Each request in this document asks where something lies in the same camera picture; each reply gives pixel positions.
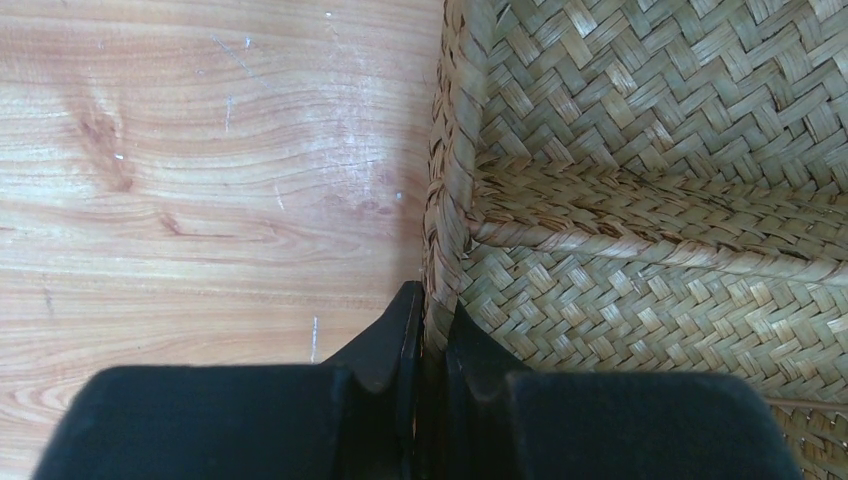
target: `woven straw bag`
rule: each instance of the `woven straw bag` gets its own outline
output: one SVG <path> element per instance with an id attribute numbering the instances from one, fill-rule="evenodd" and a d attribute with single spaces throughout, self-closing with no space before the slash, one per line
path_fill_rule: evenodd
<path id="1" fill-rule="evenodd" d="M 714 371 L 848 478 L 848 8 L 447 0 L 426 343 L 462 301 L 543 370 Z"/>

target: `wood knot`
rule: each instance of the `wood knot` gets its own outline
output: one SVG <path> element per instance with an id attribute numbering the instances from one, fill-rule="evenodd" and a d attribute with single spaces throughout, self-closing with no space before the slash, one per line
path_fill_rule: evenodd
<path id="1" fill-rule="evenodd" d="M 78 127 L 92 173 L 110 191 L 130 191 L 134 167 L 120 149 L 115 120 L 104 112 L 89 111 L 78 119 Z"/>

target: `wooden floor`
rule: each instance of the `wooden floor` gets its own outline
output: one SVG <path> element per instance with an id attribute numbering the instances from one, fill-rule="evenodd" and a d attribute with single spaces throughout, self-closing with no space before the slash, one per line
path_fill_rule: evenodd
<path id="1" fill-rule="evenodd" d="M 441 8 L 0 6 L 0 477 L 102 368 L 318 362 L 418 278 Z"/>

